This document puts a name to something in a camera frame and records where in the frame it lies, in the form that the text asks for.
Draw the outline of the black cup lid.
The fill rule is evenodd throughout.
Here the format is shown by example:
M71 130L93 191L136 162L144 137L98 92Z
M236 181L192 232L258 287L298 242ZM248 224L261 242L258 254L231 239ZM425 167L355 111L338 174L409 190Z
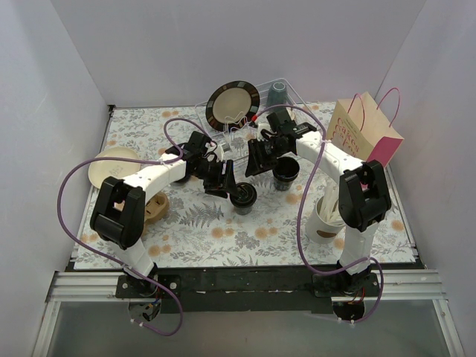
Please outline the black cup lid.
M257 191L252 184L240 182L237 184L237 193L230 194L231 204L236 208L250 208L257 200Z

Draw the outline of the dark translucent takeout cup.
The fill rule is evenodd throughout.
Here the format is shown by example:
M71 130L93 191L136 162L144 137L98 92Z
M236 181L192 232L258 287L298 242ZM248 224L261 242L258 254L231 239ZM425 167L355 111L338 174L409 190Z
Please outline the dark translucent takeout cup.
M249 214L250 212L252 212L253 205L254 205L253 203L246 204L246 205L236 203L234 205L234 210L238 215L245 216L245 215Z

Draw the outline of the black plastic lid stack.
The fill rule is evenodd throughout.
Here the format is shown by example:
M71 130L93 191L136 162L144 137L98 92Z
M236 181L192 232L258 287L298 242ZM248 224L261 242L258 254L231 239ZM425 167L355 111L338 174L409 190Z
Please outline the black plastic lid stack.
M174 184L186 184L190 180L190 175L185 176L179 180L174 181Z

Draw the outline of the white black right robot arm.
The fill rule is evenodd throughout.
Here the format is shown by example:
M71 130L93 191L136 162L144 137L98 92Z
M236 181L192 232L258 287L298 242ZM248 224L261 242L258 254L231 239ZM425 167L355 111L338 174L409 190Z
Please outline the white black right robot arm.
M370 282L373 238L391 208L384 167L364 162L325 141L321 122L296 123L284 105L272 106L258 138L248 141L245 174L256 176L273 170L279 157L293 153L313 163L338 185L338 212L345 224L344 250L333 271L313 268L313 288L318 293L353 295Z

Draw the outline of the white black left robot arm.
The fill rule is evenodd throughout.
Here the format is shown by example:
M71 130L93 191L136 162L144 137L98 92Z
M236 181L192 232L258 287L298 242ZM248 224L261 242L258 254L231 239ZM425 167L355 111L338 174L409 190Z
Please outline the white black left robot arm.
M245 195L235 182L233 161L210 154L210 143L208 136L194 131L181 147L183 152L169 148L159 165L147 166L122 179L110 176L101 185L91 229L113 245L120 264L132 272L132 288L141 297L153 296L158 288L157 277L150 274L154 262L141 240L148 201L186 176L201 179L206 194L212 196L241 199Z

